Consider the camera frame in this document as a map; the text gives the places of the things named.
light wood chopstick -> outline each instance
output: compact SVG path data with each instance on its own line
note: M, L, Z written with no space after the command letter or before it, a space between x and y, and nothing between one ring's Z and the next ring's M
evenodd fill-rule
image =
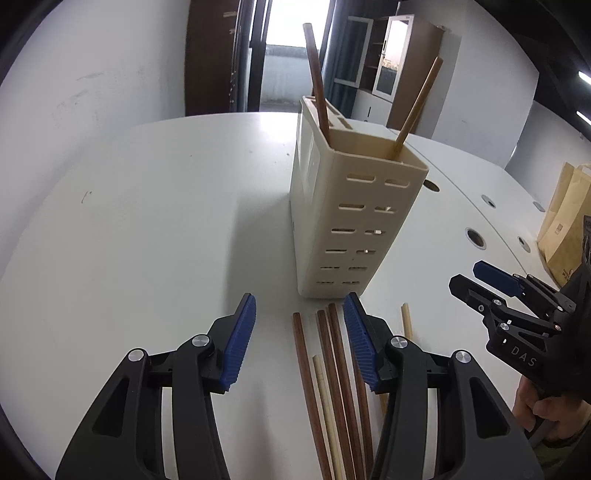
M322 70L320 68L318 50L316 49L314 30L312 30L311 23L305 23L302 26L304 27L306 50L308 52L308 63L310 64L310 73L312 74L312 87L314 89L314 99L316 100L316 110L318 111L318 123L320 125L320 131L324 135L326 142L330 145L329 116L326 111L326 98L324 97Z
M355 415L355 404L353 403L353 392L351 390L347 360L345 359L345 349L343 348L343 337L340 332L339 314L334 303L329 304L329 328L335 352L336 369L339 374L340 392L343 395L343 403L345 404L345 419L347 420L347 430L353 454L353 466L355 467L356 477L362 479L363 455L361 454L359 427Z
M322 474L323 480L332 480L329 457L326 452L326 444L322 434L322 424L320 423L318 405L316 404L316 395L314 394L312 373L310 371L310 364L308 362L308 350L306 349L304 329L301 324L301 316L297 312L293 314L293 329L296 342L295 352L297 354L297 361L300 366L301 383L304 387L306 408L308 409L308 418L310 419L312 438L314 439L314 445L316 446L316 455L318 456L318 463L320 464L320 472Z
M408 303L403 303L400 307L400 311L402 312L402 328L404 329L404 336L413 341L413 324L410 321L410 309L408 308Z
M317 320L320 346L322 347L322 357L324 358L326 376L329 381L330 399L332 400L333 410L335 411L336 431L339 437L340 451L343 455L343 464L345 466L345 477L347 480L355 480L355 469L353 467L353 456L349 444L349 435L347 434L343 401L340 395L339 380L337 378L335 359L330 344L329 328L324 310L318 310Z
M314 363L314 371L316 372L318 391L320 392L324 425L326 426L326 434L329 438L330 458L332 460L333 472L335 473L335 480L344 480L345 466L343 464L343 455L340 451L339 440L336 434L335 413L330 404L328 385L326 384L326 377L324 376L324 363L322 362L320 355L313 356L312 361Z
M363 439L363 456L365 458L365 478L369 479L371 477L371 471L374 468L374 442L371 438L371 422L369 419L369 407L365 383L361 377L359 365L357 365L352 346L351 360L353 362L353 374L355 376L355 390L357 391L359 417L361 418L361 437Z
M411 108L410 113L408 114L408 117L404 121L404 124L402 125L400 133L398 134L398 138L394 142L394 148L392 149L391 160L396 160L398 158L398 156L400 155L400 152L402 151L402 146L404 145L404 141L408 137L408 134L410 133L410 131L413 129L413 126L414 126L415 122L417 121L417 118L420 115L421 110L423 110L423 106L425 105L425 102L427 101L427 96L429 95L429 92L431 91L431 87L433 86L433 83L435 83L435 80L437 79L437 74L439 73L439 70L441 69L442 63L443 63L443 60L441 59L441 57L437 57L435 59L435 61L433 62L433 66L431 67L431 70L429 71L429 74L427 75L425 83L423 83L423 87L421 88L421 91L418 93L418 97L415 100L414 105Z

fluorescent light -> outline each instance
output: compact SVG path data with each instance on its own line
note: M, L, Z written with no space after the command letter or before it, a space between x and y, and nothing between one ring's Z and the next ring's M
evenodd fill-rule
M585 75L583 72L579 72L579 77L581 78L581 80L584 80L585 82L591 85L591 77L589 75Z
M580 116L583 120L585 120L589 125L591 125L591 120L589 120L586 116L584 116L581 112L577 112L577 115Z

blue rubber fingertip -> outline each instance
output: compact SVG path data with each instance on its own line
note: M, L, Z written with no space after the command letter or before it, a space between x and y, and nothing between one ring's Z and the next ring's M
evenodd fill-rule
M246 347L251 338L252 329L256 320L256 300L250 295L242 309L234 331L223 356L223 372L220 376L220 385L227 392L230 386L238 379L240 367L246 354Z
M523 292L519 281L508 273L486 263L483 260L474 264L474 276L510 297L518 297Z
M374 391L379 383L378 369L376 367L377 353L363 324L361 314L350 295L345 297L343 312L349 340L353 344L355 359L359 365L361 376L363 381L369 385L369 389Z

screw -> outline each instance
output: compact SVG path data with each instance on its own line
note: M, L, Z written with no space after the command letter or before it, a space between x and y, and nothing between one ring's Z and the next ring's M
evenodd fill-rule
M392 337L392 340L390 340L390 345L392 345L394 348L406 348L408 345L408 340L399 336Z
M209 343L209 337L207 335L197 335L193 337L191 343L194 346L206 346Z
M460 351L456 352L456 360L458 362L466 364L470 360L472 360L472 357L468 352L465 352L464 350L460 350Z
M127 358L131 361L131 362L138 362L139 360L141 360L144 357L144 352L142 350L132 350L129 352L129 355L127 356Z

